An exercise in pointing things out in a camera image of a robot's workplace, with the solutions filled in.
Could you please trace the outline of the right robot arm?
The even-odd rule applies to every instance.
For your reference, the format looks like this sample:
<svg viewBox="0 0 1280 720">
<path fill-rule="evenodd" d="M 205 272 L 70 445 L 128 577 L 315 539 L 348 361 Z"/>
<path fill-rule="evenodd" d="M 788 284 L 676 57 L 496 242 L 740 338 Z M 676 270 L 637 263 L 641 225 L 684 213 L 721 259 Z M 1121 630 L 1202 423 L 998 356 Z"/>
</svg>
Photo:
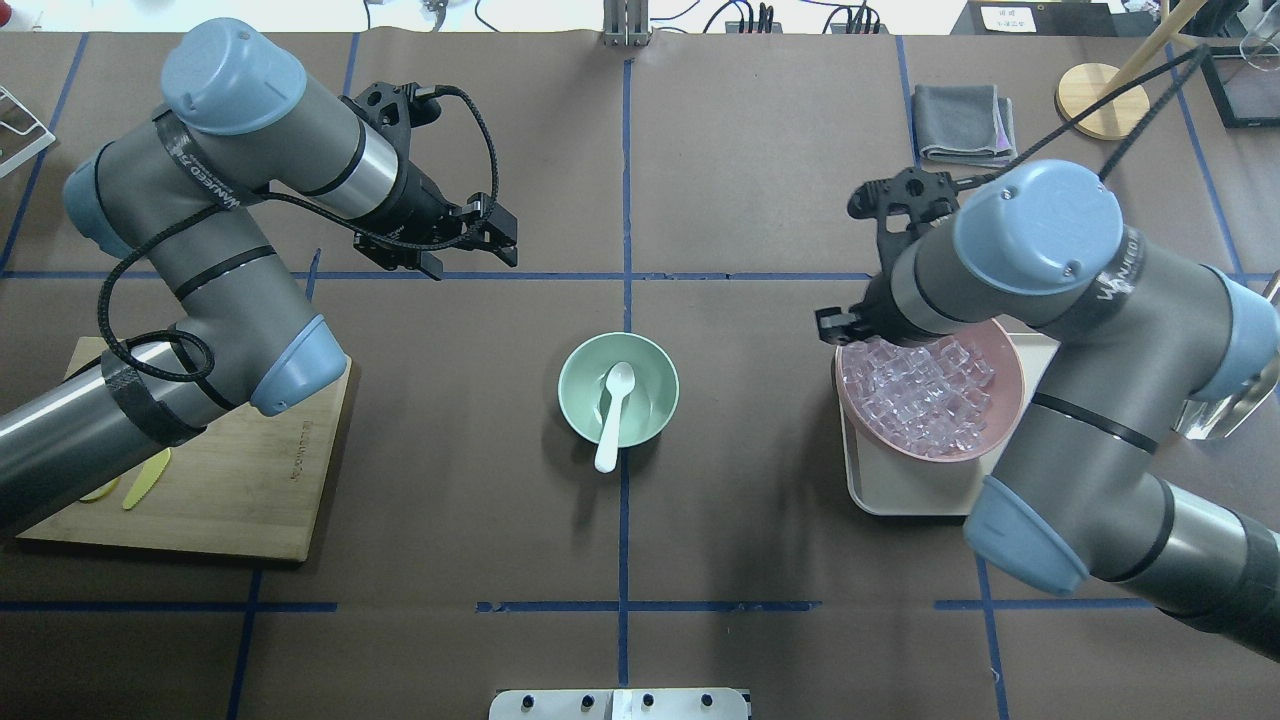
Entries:
<svg viewBox="0 0 1280 720">
<path fill-rule="evenodd" d="M 859 304 L 815 313 L 824 342 L 919 347 L 1007 315 L 1059 345 L 965 520 L 969 546 L 1041 592 L 1093 577 L 1276 660 L 1277 533 L 1149 471 L 1187 402 L 1263 375 L 1276 307 L 1151 243 L 1073 161 L 992 179 L 908 168 L 860 186 L 847 214 L 876 220 L 881 270 Z"/>
</svg>

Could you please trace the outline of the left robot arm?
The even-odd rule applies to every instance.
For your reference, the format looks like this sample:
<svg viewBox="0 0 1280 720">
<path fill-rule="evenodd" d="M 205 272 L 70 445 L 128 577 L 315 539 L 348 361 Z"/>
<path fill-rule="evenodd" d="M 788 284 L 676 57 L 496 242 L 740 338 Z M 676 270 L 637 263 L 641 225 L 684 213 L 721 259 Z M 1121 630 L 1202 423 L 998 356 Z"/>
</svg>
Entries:
<svg viewBox="0 0 1280 720">
<path fill-rule="evenodd" d="M 296 205 L 353 233 L 383 269 L 440 279 L 438 254 L 518 263 L 499 190 L 452 202 L 415 165 L 412 131 L 452 85 L 332 94 L 243 20 L 192 28 L 163 102 L 63 188 L 68 218 L 118 260 L 97 301 L 106 348 L 3 418 L 3 538 L 250 405 L 275 416 L 335 382 L 346 354 L 250 209 Z"/>
</svg>

